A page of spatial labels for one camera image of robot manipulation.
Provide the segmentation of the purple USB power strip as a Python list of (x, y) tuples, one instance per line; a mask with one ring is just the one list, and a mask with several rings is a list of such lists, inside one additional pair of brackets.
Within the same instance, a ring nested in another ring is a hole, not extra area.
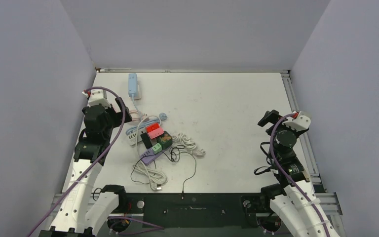
[(143, 162), (144, 165), (148, 166), (162, 154), (163, 151), (155, 154), (153, 150), (146, 150), (143, 154), (140, 155), (139, 159)]

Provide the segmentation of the light green charger plug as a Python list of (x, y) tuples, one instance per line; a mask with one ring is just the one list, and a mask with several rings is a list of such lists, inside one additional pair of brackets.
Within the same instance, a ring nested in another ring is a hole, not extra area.
[(162, 151), (162, 145), (160, 143), (156, 143), (152, 146), (152, 151), (154, 154), (157, 154)]

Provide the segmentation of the dark green cube socket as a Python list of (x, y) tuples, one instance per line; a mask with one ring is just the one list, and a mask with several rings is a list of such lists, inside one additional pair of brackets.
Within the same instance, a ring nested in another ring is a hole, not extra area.
[(169, 148), (173, 144), (173, 138), (167, 131), (164, 131), (163, 134), (158, 136), (156, 141), (161, 145), (162, 150)]

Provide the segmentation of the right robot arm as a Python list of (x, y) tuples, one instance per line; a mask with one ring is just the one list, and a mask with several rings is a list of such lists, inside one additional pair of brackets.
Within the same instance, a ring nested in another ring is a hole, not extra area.
[(294, 151), (299, 137), (309, 130), (311, 117), (303, 111), (282, 116), (271, 110), (265, 112), (258, 126), (269, 123), (265, 154), (277, 184), (261, 189), (260, 207), (275, 214), (294, 237), (339, 236), (320, 205), (309, 172)]

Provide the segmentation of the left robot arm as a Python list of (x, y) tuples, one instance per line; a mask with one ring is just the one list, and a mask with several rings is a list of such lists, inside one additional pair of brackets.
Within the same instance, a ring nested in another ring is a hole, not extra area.
[(120, 111), (102, 97), (90, 96), (88, 106), (82, 109), (85, 128), (75, 147), (69, 187), (56, 201), (51, 211), (57, 214), (48, 230), (41, 237), (94, 237), (112, 211), (122, 212), (127, 207), (125, 189), (120, 185), (105, 185), (102, 198), (92, 207), (89, 199), (94, 184), (105, 164), (107, 154), (119, 134), (113, 130), (123, 129), (132, 120), (128, 108), (120, 97), (115, 99)]

